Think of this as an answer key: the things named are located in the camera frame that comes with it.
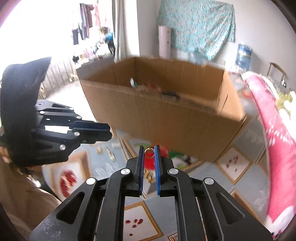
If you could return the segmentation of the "small gold earring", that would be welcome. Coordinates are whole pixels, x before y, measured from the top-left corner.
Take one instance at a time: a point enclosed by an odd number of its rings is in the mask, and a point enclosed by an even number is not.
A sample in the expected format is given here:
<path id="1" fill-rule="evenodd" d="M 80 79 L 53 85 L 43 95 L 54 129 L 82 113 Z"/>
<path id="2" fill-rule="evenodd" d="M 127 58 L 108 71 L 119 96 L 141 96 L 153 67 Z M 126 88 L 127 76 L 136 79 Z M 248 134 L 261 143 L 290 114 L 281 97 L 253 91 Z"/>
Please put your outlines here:
<path id="1" fill-rule="evenodd" d="M 103 154 L 103 151 L 102 151 L 102 149 L 100 147 L 97 147 L 96 152 L 99 155 L 102 155 Z"/>

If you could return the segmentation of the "gold hair clip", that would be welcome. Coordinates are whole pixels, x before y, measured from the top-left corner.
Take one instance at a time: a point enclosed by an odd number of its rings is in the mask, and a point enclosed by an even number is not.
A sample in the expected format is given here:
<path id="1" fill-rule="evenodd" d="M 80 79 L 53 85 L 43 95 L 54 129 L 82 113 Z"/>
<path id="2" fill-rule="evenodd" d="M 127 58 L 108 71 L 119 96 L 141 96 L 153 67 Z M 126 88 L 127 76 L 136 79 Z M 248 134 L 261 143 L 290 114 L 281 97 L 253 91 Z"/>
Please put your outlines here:
<path id="1" fill-rule="evenodd" d="M 107 147 L 107 146 L 104 146 L 104 148 L 106 149 L 110 159 L 115 162 L 116 161 L 116 157 L 114 156 L 114 154 L 112 153 L 112 151 Z"/>

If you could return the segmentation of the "fruit pattern bed sheet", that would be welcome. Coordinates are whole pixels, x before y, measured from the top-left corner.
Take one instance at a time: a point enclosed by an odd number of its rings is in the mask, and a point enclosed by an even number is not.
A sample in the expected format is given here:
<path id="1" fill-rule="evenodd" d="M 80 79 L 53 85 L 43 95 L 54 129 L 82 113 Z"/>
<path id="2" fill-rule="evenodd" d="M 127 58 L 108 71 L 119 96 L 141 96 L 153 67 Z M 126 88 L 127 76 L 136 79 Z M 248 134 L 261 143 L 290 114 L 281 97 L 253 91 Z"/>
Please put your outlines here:
<path id="1" fill-rule="evenodd" d="M 66 137 L 47 134 L 58 160 L 82 143 L 111 138 L 110 127 L 74 113 L 41 112 L 51 126 L 69 126 Z M 271 233 L 211 178 L 197 180 L 173 167 L 155 146 L 157 194 L 175 199 L 179 240 L 272 240 Z M 31 240 L 123 240 L 126 197 L 143 188 L 144 149 L 109 178 L 87 179 L 32 232 Z"/>

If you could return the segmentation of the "pink floral blanket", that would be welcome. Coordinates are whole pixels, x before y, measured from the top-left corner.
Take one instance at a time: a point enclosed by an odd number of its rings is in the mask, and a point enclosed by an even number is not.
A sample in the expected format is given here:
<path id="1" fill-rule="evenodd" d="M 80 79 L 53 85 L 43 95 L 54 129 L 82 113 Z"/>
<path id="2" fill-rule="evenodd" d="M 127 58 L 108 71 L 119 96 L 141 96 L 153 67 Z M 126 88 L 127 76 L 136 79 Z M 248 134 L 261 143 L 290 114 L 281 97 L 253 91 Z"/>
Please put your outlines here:
<path id="1" fill-rule="evenodd" d="M 295 216 L 295 140 L 276 108 L 276 97 L 267 80 L 251 71 L 242 79 L 252 93 L 264 127 L 270 181 L 265 226 L 277 239 Z"/>

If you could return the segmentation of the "brown cardboard box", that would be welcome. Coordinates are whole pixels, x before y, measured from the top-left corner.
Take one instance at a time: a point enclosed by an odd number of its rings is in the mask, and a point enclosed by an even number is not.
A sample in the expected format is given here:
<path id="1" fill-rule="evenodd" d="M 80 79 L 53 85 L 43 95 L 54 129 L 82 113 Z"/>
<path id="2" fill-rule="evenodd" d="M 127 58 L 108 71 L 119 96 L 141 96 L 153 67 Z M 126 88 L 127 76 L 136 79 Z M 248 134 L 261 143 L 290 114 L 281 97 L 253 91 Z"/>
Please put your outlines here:
<path id="1" fill-rule="evenodd" d="M 96 120 L 200 160 L 216 160 L 246 117 L 229 74 L 213 65 L 101 59 L 77 74 Z"/>

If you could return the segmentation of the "grey window curtain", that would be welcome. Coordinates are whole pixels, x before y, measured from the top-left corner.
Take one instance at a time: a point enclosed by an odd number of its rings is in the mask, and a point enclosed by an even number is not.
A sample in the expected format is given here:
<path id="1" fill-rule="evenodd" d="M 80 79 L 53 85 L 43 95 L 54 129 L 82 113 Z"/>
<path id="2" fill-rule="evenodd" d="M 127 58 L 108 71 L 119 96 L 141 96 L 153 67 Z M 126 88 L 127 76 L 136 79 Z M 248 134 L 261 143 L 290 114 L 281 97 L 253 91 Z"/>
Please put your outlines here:
<path id="1" fill-rule="evenodd" d="M 114 61 L 119 62 L 132 56 L 139 56 L 137 1 L 113 0 L 112 20 Z"/>

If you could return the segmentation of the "white fluffy blanket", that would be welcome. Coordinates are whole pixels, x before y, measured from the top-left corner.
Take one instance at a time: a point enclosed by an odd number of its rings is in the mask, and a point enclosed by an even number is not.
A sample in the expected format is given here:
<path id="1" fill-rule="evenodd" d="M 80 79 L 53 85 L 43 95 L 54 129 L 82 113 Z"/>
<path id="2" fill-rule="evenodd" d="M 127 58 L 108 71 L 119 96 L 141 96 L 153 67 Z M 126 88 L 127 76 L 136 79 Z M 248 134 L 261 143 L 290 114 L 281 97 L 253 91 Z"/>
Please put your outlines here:
<path id="1" fill-rule="evenodd" d="M 295 132 L 295 91 L 289 94 L 280 93 L 277 109 L 283 123 L 290 132 Z"/>

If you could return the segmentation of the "white rolled paper tube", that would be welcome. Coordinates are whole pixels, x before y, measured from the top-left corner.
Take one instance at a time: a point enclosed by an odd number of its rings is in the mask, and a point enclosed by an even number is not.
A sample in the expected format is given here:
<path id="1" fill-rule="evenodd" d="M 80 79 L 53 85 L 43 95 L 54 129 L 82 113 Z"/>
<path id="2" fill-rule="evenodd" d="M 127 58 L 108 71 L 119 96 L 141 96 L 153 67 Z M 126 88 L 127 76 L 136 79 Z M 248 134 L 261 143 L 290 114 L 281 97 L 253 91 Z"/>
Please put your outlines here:
<path id="1" fill-rule="evenodd" d="M 171 29 L 167 26 L 159 26 L 159 57 L 171 58 Z"/>

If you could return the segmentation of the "teal floral hanging cloth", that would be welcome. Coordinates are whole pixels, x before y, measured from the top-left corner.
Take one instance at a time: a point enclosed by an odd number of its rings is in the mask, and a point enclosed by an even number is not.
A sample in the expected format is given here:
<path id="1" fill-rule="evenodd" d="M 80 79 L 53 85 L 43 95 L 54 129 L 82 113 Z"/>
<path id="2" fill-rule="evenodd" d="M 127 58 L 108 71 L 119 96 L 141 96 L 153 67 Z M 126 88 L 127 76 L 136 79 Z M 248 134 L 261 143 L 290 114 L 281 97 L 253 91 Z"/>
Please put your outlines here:
<path id="1" fill-rule="evenodd" d="M 171 29 L 171 47 L 212 61 L 234 42 L 235 10 L 222 1 L 161 1 L 157 25 Z"/>

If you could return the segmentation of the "blue water jug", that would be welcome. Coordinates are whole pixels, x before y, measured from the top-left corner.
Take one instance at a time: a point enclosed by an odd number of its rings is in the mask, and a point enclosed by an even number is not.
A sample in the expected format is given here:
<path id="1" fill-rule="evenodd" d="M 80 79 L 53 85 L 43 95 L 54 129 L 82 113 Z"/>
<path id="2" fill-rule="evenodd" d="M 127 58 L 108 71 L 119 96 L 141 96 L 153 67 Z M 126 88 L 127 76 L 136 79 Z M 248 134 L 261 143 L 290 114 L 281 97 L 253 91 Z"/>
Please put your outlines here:
<path id="1" fill-rule="evenodd" d="M 253 49 L 245 44 L 238 44 L 235 65 L 248 71 L 250 68 Z"/>

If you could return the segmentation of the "wooden chair frame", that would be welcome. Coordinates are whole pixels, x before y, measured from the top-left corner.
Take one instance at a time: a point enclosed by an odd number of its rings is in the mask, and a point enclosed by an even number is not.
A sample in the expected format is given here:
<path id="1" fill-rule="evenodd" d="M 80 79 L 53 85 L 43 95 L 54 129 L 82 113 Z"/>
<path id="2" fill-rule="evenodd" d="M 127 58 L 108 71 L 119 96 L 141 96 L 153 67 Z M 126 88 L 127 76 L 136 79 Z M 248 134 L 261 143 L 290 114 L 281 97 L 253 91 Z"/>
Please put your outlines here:
<path id="1" fill-rule="evenodd" d="M 270 62 L 267 77 L 279 86 L 287 87 L 285 82 L 286 72 L 276 63 Z"/>

